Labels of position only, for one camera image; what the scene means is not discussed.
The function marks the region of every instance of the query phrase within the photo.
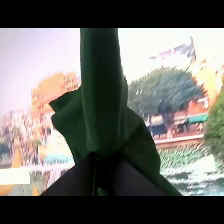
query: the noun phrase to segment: white sky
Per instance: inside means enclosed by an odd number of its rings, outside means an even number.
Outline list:
[[[150,56],[186,43],[189,34],[205,49],[203,37],[208,33],[223,42],[223,29],[120,28],[124,74],[128,81],[146,75],[155,68]],[[77,28],[0,29],[0,114],[31,106],[32,88],[47,76],[70,71],[80,74],[79,45]]]

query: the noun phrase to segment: awning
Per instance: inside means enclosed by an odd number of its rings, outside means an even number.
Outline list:
[[[192,123],[202,123],[208,120],[208,114],[196,115],[188,118],[190,124]]]

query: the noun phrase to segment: green cloth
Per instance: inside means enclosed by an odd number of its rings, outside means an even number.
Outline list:
[[[188,118],[190,124],[192,123],[203,123],[208,120],[208,114],[196,115]]]
[[[118,29],[81,28],[81,87],[50,103],[55,128],[75,162],[90,152],[106,161],[120,150],[126,160],[168,195],[181,195],[162,175],[160,157],[144,121],[127,106]]]

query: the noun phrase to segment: orange building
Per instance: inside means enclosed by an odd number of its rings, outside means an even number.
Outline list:
[[[41,81],[38,88],[32,90],[32,118],[40,119],[41,115],[52,112],[49,102],[68,91],[79,88],[80,82],[74,72],[63,75],[56,73]]]

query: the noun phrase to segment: closed green umbrella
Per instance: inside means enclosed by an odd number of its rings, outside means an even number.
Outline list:
[[[81,28],[81,87],[50,105],[55,128],[65,137],[75,162],[91,152],[107,161],[120,152],[152,184],[181,195],[162,175],[160,157],[144,121],[127,106],[118,29]]]

